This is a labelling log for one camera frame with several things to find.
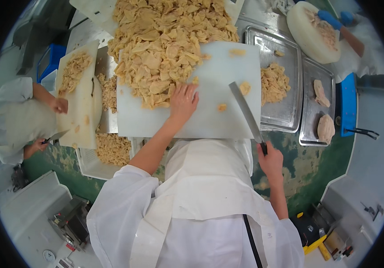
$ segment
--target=white plastic crate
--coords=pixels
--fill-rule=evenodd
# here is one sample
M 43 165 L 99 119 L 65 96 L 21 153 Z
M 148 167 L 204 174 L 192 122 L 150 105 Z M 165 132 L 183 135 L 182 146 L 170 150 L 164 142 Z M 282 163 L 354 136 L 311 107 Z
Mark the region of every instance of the white plastic crate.
M 144 138 L 127 137 L 131 142 L 131 150 L 129 151 L 129 158 L 132 159 L 134 155 L 143 146 Z M 83 176 L 93 177 L 101 180 L 109 180 L 121 167 L 113 164 L 104 164 L 98 158 L 95 150 L 77 148 L 76 149 L 77 161 Z

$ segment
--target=black cord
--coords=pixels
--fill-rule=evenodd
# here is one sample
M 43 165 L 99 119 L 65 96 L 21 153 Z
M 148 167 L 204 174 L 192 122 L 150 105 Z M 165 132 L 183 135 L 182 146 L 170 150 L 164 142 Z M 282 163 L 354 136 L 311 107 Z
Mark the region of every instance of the black cord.
M 253 234 L 251 233 L 250 224 L 248 223 L 247 215 L 243 214 L 245 227 L 247 228 L 248 239 L 250 240 L 251 249 L 253 250 L 254 259 L 256 260 L 257 268 L 262 268 L 259 253 L 257 253 L 256 244 L 254 243 Z

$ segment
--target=gauge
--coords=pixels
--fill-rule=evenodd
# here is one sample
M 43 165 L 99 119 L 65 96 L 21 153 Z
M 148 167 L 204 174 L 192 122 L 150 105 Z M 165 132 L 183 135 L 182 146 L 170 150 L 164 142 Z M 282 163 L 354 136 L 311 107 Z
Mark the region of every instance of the gauge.
M 43 251 L 43 258 L 45 258 L 48 262 L 54 262 L 55 261 L 55 254 L 50 250 L 44 250 Z

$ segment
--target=blue glove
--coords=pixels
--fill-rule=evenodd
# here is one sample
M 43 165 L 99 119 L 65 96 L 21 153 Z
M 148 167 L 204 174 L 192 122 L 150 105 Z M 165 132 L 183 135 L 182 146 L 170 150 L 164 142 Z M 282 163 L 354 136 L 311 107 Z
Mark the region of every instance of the blue glove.
M 342 11 L 340 13 L 340 21 L 345 26 L 348 26 L 348 25 L 352 24 L 353 20 L 354 20 L 353 14 L 349 13 L 348 11 Z
M 319 10 L 317 14 L 320 19 L 327 21 L 330 25 L 333 26 L 334 29 L 340 29 L 342 27 L 342 23 L 335 19 L 329 12 Z

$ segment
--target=kitchen knife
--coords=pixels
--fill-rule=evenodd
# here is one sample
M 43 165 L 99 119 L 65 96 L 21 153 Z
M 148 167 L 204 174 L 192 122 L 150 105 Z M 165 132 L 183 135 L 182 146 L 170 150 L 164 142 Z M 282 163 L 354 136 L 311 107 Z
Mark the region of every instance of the kitchen knife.
M 264 152 L 264 155 L 267 155 L 268 149 L 266 148 L 266 143 L 262 138 L 262 134 L 260 134 L 259 127 L 257 126 L 256 121 L 254 120 L 250 107 L 248 107 L 248 104 L 245 101 L 243 94 L 239 90 L 237 83 L 232 82 L 229 84 L 229 87 L 230 87 L 230 90 L 232 91 L 233 96 L 237 100 L 241 111 L 243 112 L 243 115 L 245 117 L 245 120 L 247 121 L 248 127 L 250 128 L 253 134 L 254 140 L 260 144 L 260 146 L 262 147 L 262 151 Z
M 64 136 L 64 134 L 66 134 L 68 131 L 70 130 L 65 130 L 65 131 L 55 133 L 52 137 L 46 138 L 45 141 L 42 142 L 42 144 L 48 143 L 50 140 L 53 140 L 53 141 L 58 140 L 60 137 Z

